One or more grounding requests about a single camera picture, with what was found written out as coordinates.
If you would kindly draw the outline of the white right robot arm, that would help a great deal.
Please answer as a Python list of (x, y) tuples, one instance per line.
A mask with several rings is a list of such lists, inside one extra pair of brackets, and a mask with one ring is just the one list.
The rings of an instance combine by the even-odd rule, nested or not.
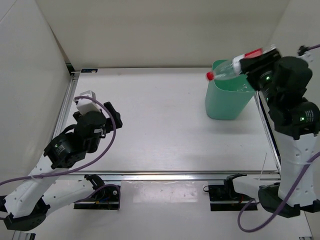
[(263, 185), (245, 174), (232, 175), (224, 181), (226, 197), (248, 196), (266, 211), (285, 218), (301, 211), (318, 212), (320, 201), (314, 192), (311, 164), (320, 132), (320, 110), (304, 96), (313, 76), (309, 64), (300, 57), (281, 56), (273, 48), (237, 56), (232, 67), (236, 74), (246, 75), (268, 107), (280, 154), (280, 181)]

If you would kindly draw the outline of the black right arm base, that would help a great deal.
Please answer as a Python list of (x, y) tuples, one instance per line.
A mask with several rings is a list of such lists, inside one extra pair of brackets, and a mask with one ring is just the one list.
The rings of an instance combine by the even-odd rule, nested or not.
[(237, 173), (224, 179), (223, 184), (205, 185), (202, 190), (209, 194), (210, 211), (239, 212), (252, 198), (243, 193), (236, 193), (233, 180), (246, 176), (246, 174)]

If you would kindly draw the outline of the green plastic bin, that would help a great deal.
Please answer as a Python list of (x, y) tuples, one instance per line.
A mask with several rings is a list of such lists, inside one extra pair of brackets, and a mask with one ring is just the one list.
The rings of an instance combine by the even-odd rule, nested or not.
[(205, 111), (215, 120), (235, 120), (255, 94), (245, 75), (228, 80), (213, 80), (207, 73)]

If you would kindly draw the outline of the aluminium table frame rail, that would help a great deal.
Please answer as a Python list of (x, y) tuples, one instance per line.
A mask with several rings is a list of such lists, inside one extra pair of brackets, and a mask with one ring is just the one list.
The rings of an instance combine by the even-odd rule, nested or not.
[(60, 128), (74, 122), (72, 98), (92, 90), (120, 112), (123, 127), (92, 166), (61, 177), (53, 191), (85, 174), (121, 186), (119, 210), (52, 213), (33, 230), (37, 240), (310, 240), (304, 214), (275, 218), (255, 233), (237, 225), (237, 211), (211, 211), (206, 185), (242, 173), (279, 180), (279, 160), (254, 96), (234, 121), (209, 118), (204, 68), (118, 68), (77, 73)]

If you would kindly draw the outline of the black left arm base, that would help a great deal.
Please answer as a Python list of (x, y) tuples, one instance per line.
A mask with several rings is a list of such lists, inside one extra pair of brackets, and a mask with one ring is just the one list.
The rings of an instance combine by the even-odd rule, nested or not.
[(91, 180), (93, 185), (93, 190), (99, 191), (95, 192), (83, 201), (74, 203), (73, 208), (75, 210), (119, 210), (120, 200), (121, 200), (121, 186), (116, 184), (104, 184), (96, 183)]

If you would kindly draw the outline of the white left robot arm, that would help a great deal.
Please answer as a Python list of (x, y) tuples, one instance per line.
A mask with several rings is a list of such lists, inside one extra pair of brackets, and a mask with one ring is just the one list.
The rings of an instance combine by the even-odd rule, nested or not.
[(100, 204), (120, 199), (120, 187), (105, 184), (96, 174), (86, 174), (68, 189), (49, 189), (60, 176), (76, 172), (75, 163), (96, 152), (101, 139), (123, 126), (120, 113), (110, 102), (79, 99), (76, 108), (76, 123), (51, 140), (30, 174), (19, 178), (21, 185), (0, 197), (0, 210), (7, 213), (2, 220), (8, 230), (33, 230), (51, 213), (70, 204), (87, 202), (89, 207), (100, 209)]

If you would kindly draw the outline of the red label plastic bottle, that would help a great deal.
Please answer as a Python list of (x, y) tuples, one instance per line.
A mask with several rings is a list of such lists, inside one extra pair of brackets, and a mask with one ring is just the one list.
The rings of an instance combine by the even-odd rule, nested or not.
[(261, 56), (271, 50), (274, 50), (276, 46), (272, 44), (266, 49), (258, 48), (253, 51), (238, 55), (231, 60), (220, 63), (217, 67), (206, 73), (208, 81), (225, 81), (238, 77), (241, 74), (240, 60), (250, 59)]

